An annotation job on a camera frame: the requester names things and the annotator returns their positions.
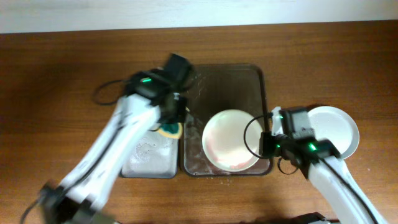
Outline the green yellow sponge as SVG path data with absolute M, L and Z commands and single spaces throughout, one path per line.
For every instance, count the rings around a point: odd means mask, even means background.
M 186 107 L 185 108 L 185 115 L 182 118 L 181 122 L 172 123 L 172 124 L 161 124 L 155 132 L 159 133 L 160 135 L 170 138 L 170 139 L 180 139 L 183 133 L 183 124 L 185 123 L 187 113 L 190 110 Z

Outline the cream white plate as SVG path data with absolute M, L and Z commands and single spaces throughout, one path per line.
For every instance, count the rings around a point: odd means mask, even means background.
M 259 159 L 259 140 L 263 128 L 253 116 L 241 110 L 224 110 L 207 122 L 202 134 L 202 146 L 207 159 L 217 168 L 241 172 Z

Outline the pale blue plate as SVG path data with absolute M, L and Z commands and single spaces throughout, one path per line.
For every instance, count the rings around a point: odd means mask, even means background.
M 339 108 L 319 106 L 308 112 L 308 117 L 318 141 L 330 140 L 347 159 L 359 146 L 359 129 L 352 117 Z

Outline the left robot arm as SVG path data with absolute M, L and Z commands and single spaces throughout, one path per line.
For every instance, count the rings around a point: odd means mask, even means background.
M 78 165 L 58 186 L 45 184 L 36 205 L 44 223 L 116 223 L 103 212 L 113 185 L 132 150 L 162 124 L 181 124 L 193 86 L 194 66 L 171 54 L 162 68 L 144 70 L 123 81 L 111 118 Z

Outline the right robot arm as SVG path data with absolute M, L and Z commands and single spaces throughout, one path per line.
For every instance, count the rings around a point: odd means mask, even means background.
M 350 115 L 332 106 L 278 106 L 268 117 L 272 128 L 261 136 L 262 159 L 290 161 L 323 195 L 340 223 L 387 222 L 346 165 L 359 145 L 359 129 Z

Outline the brown serving tray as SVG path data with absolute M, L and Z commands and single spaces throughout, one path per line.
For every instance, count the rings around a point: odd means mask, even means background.
M 273 160 L 259 160 L 240 172 L 214 166 L 205 156 L 201 137 L 206 123 L 220 111 L 236 109 L 252 116 L 267 114 L 267 96 L 262 70 L 251 64 L 197 65 L 197 80 L 184 96 L 189 112 L 180 140 L 180 167 L 192 177 L 263 176 Z

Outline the black soapy water tray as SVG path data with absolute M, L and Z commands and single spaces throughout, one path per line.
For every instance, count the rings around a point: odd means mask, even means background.
M 119 137 L 123 162 L 119 176 L 123 178 L 171 179 L 177 173 L 178 140 L 165 137 L 160 127 L 160 107 L 148 100 L 120 99 L 123 116 Z

